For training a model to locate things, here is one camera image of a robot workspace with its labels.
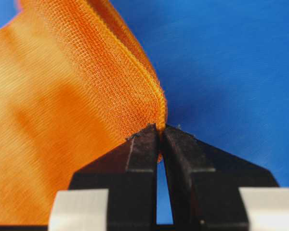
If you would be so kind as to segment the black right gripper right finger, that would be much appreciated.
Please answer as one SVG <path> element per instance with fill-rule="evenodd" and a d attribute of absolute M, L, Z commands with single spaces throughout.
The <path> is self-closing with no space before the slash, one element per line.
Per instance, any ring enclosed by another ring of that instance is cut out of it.
<path fill-rule="evenodd" d="M 163 158 L 179 231 L 289 231 L 289 188 L 266 168 L 168 126 Z"/>

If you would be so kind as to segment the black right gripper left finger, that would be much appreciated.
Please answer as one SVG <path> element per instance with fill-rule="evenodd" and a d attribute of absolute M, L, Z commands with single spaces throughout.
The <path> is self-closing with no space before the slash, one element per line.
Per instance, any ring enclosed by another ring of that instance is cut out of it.
<path fill-rule="evenodd" d="M 151 231 L 156 224 L 158 132 L 148 125 L 76 171 L 58 191 L 51 231 Z"/>

